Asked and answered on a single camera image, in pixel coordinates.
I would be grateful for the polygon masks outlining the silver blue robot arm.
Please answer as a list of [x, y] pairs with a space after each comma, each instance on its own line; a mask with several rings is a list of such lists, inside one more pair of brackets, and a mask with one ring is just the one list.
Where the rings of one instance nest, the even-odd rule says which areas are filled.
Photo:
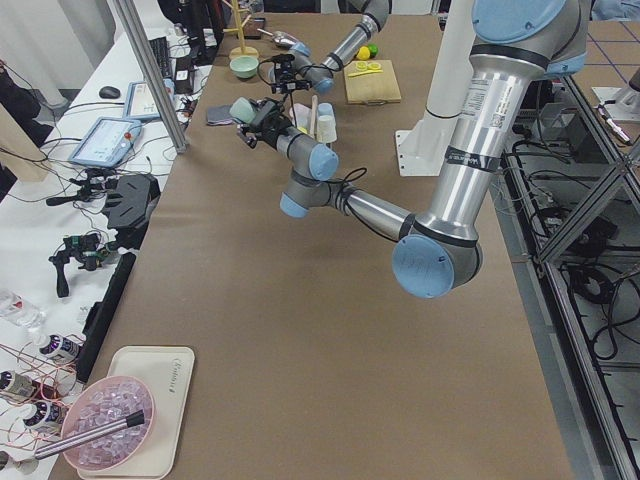
[[359, 3], [361, 21], [321, 63], [305, 46], [275, 57], [270, 97], [238, 99], [231, 108], [249, 146], [264, 142], [292, 164], [281, 210], [294, 218], [332, 206], [395, 242], [392, 268], [408, 293], [434, 298], [469, 282], [482, 264], [475, 221], [506, 137], [529, 85], [579, 71], [586, 57], [591, 5], [587, 1], [477, 1], [471, 9], [473, 69], [462, 112], [444, 153], [429, 208], [411, 213], [354, 187], [335, 173], [339, 159], [298, 130], [285, 115], [285, 79], [299, 88], [327, 91], [336, 72], [386, 22], [391, 6]]
[[334, 85], [334, 74], [345, 69], [361, 47], [369, 44], [380, 32], [392, 11], [392, 2], [383, 0], [349, 1], [362, 17], [351, 32], [320, 63], [312, 61], [309, 48], [296, 42], [286, 53], [273, 57], [272, 92], [289, 93], [312, 88], [318, 94], [328, 92]]

